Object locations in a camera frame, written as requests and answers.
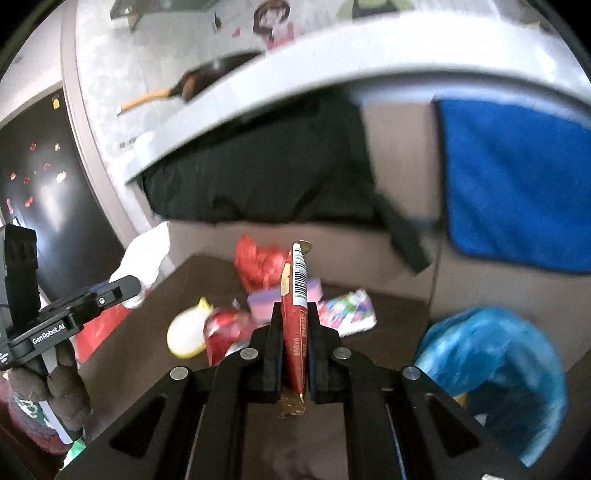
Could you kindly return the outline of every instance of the trash bin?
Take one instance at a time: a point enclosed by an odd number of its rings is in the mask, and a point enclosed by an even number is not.
[[[473,309],[433,325],[415,365],[531,466],[567,410],[560,358],[532,324],[500,308]]]

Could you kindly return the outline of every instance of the brown table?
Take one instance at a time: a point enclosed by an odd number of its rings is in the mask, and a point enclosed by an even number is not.
[[[323,286],[329,299],[354,287]],[[427,328],[428,305],[368,292],[378,324],[344,340],[374,363],[400,369],[412,363],[419,338]],[[233,299],[246,305],[246,294],[231,262],[207,256],[191,257],[170,275],[145,303],[111,333],[84,363],[80,374],[92,400],[93,414],[86,425],[96,438],[172,367],[207,367],[201,354],[179,360],[168,350],[170,322],[194,306],[201,296],[216,306]],[[307,402],[301,417],[280,418],[278,406],[252,405],[247,416],[245,480],[343,480],[346,473],[345,427],[340,406]]]

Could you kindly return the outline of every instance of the red shiny package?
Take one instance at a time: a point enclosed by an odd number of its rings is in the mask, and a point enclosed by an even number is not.
[[[247,293],[279,286],[288,252],[276,245],[258,247],[248,235],[236,243],[234,267]]]
[[[246,346],[252,332],[260,326],[253,323],[250,313],[244,310],[233,307],[215,309],[203,326],[209,365],[213,366],[221,362],[232,345],[244,342]]]
[[[294,243],[281,274],[281,315],[288,374],[286,386],[301,401],[300,408],[285,411],[286,414],[303,413],[306,393],[308,298],[304,254],[310,247],[311,244],[308,242]]]

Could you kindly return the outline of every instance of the gloved hand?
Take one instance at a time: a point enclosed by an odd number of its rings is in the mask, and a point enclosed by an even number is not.
[[[76,432],[90,414],[90,397],[78,374],[74,347],[69,340],[56,345],[57,367],[47,379],[26,367],[8,373],[14,393],[33,402],[47,401],[64,427]]]

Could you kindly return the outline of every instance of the wooden handle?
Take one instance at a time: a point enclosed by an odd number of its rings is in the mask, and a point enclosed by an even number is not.
[[[145,95],[139,96],[137,98],[134,98],[133,100],[129,100],[119,105],[117,107],[117,115],[121,115],[123,112],[126,112],[127,110],[130,110],[138,105],[142,105],[142,103],[149,102],[157,98],[168,98],[169,96],[169,88],[161,88],[160,90],[148,92]]]

